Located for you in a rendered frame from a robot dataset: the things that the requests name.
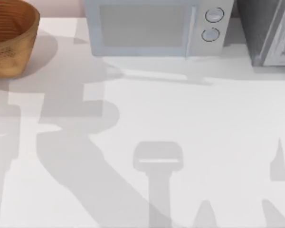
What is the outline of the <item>microwave door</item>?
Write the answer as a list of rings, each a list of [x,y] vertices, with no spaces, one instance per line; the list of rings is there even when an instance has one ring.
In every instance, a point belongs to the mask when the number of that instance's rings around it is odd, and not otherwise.
[[[84,0],[94,56],[186,56],[195,0]]]

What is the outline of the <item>round microwave knob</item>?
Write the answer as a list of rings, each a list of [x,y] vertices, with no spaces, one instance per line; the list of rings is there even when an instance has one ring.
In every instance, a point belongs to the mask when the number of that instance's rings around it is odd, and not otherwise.
[[[205,19],[209,23],[217,23],[224,18],[224,10],[222,8],[212,8],[205,13]]]
[[[205,42],[214,42],[219,38],[219,36],[220,31],[216,28],[205,29],[201,34],[201,37]]]

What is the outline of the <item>pale microwave oven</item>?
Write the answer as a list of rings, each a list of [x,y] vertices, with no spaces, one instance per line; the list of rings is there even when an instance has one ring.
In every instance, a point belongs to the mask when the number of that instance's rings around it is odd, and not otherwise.
[[[193,33],[191,38],[189,57],[215,56],[222,51],[225,35],[234,4],[234,0],[195,0],[196,13]],[[205,13],[212,8],[222,8],[224,18],[217,23],[209,23],[205,19]],[[205,42],[201,34],[205,29],[216,28],[220,31],[219,38],[214,42]]]

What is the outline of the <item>wooden bowl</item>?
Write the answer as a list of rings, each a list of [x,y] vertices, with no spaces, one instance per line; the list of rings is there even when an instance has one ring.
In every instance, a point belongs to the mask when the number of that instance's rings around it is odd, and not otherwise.
[[[24,0],[0,0],[0,78],[22,74],[40,21],[39,11]]]

